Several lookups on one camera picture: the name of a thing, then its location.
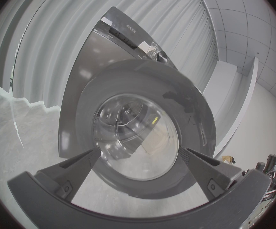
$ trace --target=washing machine door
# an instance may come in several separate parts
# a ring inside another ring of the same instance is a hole
[[[59,156],[101,148],[95,173],[138,198],[166,198],[195,180],[178,146],[213,156],[216,131],[201,92],[159,45],[115,7],[72,67],[60,111]]]
[[[60,157],[72,158],[84,151],[76,138],[75,113],[86,84],[110,64],[126,59],[159,61],[175,68],[147,32],[122,11],[111,7],[91,31],[70,72],[60,111]]]
[[[216,130],[201,92],[162,63],[129,59],[96,74],[79,98],[75,132],[84,151],[101,148],[94,172],[130,196],[181,193],[195,179],[178,156],[189,147],[212,156]]]

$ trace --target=ceiling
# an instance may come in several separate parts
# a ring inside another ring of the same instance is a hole
[[[259,59],[257,83],[276,97],[276,12],[266,0],[205,0],[220,60],[248,75]]]

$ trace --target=front-load washing machine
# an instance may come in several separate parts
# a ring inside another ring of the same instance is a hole
[[[201,92],[137,23],[115,7],[72,67],[60,111],[59,156],[94,147],[94,172],[130,196],[166,198],[195,180],[178,147],[212,156],[216,130]]]

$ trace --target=brown object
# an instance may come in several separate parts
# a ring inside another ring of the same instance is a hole
[[[222,156],[223,162],[227,160],[228,162],[232,162],[232,157],[231,156]]]

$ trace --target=floor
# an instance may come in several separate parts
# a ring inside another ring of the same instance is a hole
[[[59,115],[59,107],[46,109],[43,102],[29,104],[0,88],[0,199],[26,228],[36,227],[14,200],[7,181],[23,171],[35,174],[64,160],[58,157]],[[72,203],[108,215],[154,217],[182,212],[207,201],[197,184],[166,199],[130,197],[91,171]]]

